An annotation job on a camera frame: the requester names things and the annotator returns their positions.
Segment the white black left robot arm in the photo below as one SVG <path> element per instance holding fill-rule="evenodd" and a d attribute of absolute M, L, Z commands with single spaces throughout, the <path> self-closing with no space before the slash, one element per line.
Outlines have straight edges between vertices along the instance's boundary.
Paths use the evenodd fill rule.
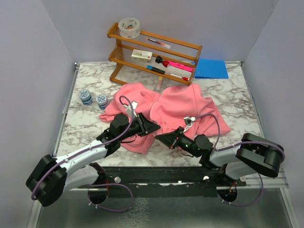
<path fill-rule="evenodd" d="M 131 118 L 125 114 L 116 115 L 109 127 L 82 149 L 56 158 L 43 156 L 26 180 L 31 199 L 39 201 L 43 207 L 53 204 L 64 192 L 72 174 L 113 154 L 123 140 L 147 136 L 159 129 L 158 124 L 149 121 L 142 113 Z"/>

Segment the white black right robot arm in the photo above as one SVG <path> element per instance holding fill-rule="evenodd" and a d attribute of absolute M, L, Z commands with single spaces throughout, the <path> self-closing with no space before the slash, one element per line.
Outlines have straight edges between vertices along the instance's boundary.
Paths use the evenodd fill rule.
<path fill-rule="evenodd" d="M 206 169 L 213 170 L 226 165 L 226 169 L 218 174 L 218 180 L 224 186 L 255 173 L 276 178 L 285 160 L 282 146 L 251 133 L 244 134 L 236 144 L 216 149 L 207 136 L 202 134 L 190 139 L 183 130 L 179 127 L 171 133 L 157 135 L 155 139 L 170 149 L 179 147 L 200 158 L 199 164 Z"/>

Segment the pink zip jacket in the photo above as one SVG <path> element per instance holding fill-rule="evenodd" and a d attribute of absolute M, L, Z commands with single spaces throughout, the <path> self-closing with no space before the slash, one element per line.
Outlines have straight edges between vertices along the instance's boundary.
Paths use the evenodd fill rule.
<path fill-rule="evenodd" d="M 184 127 L 184 117 L 199 117 L 194 125 L 185 133 L 191 139 L 195 135 L 204 134 L 207 137 L 224 135 L 230 132 L 229 126 L 224 121 L 220 111 L 216 107 L 212 98 L 202 96 L 199 85 L 171 86 L 166 88 L 161 94 L 145 88 L 141 83 L 130 83 L 123 85 L 118 92 L 113 95 L 112 102 L 105 108 L 99 119 L 109 123 L 114 116 L 125 113 L 123 104 L 126 100 L 119 101 L 120 96 L 126 96 L 130 101 L 138 103 L 137 113 L 143 115 L 161 128 L 155 135 L 170 133 L 178 127 Z"/>

